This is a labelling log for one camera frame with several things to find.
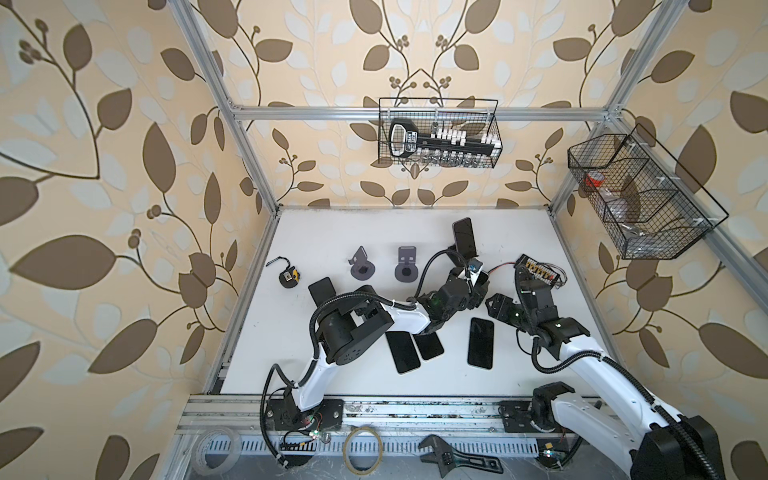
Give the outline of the dark phone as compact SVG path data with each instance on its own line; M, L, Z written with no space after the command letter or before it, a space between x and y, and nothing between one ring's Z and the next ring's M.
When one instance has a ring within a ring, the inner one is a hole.
M421 367L419 354L410 333L390 331L385 337L398 374L404 375Z

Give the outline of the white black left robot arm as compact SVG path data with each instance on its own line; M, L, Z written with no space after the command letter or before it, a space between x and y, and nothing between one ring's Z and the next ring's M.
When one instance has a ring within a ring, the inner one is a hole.
M434 254L454 259L446 282L437 290L418 291L406 302L379 295L372 286L338 294L329 278L313 285L317 308L309 321L312 356L302 376L291 380L275 363L270 367L266 385L273 375L284 383L272 398L262 391L260 421L264 429L298 431L307 427L331 429L340 424L333 417L341 404L326 401L325 393L337 370L361 357L389 332L428 336L440 330L456 313L473 310L485 299L489 275L483 263L466 259L457 251L444 249Z

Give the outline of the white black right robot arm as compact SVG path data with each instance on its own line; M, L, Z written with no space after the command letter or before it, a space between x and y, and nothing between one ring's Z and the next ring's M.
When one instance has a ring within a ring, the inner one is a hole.
M531 426L544 433L559 427L572 431L632 479L724 478L711 424L653 394L586 327L558 313L552 290L559 269L526 255L514 267L515 298L493 295L486 301L488 314L531 336L530 358L539 373L573 371L611 410L605 413L570 385L552 382L533 391Z

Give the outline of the silver-edged black phone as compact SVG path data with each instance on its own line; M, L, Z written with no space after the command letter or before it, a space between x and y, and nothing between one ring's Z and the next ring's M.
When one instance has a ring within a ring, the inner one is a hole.
M444 354L444 347L436 332L414 335L413 340L422 360L428 361Z

